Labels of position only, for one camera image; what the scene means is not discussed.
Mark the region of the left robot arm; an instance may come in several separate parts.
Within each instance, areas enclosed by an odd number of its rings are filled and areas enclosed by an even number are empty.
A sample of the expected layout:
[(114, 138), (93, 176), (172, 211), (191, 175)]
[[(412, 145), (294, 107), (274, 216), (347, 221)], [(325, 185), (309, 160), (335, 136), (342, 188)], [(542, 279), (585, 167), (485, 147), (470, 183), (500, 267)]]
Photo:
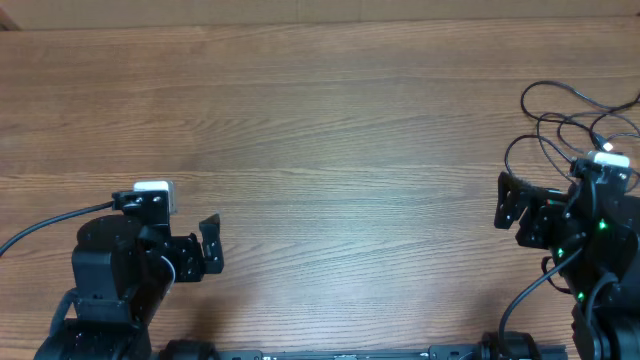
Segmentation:
[(220, 217), (201, 233), (173, 236), (139, 218), (109, 215), (77, 233), (71, 263), (75, 286), (61, 299), (39, 359), (207, 359), (210, 344), (172, 340), (152, 350), (149, 325), (177, 283), (199, 282), (224, 267)]

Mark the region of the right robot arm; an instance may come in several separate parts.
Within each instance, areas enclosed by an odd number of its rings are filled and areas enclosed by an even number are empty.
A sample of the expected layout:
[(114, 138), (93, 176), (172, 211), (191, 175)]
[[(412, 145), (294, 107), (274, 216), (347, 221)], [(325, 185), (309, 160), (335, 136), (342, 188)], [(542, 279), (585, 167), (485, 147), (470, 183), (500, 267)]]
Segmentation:
[(519, 226), (522, 247), (547, 250), (576, 301), (573, 341), (583, 359), (639, 356), (639, 200), (623, 173), (582, 173), (567, 192), (498, 178), (494, 225)]

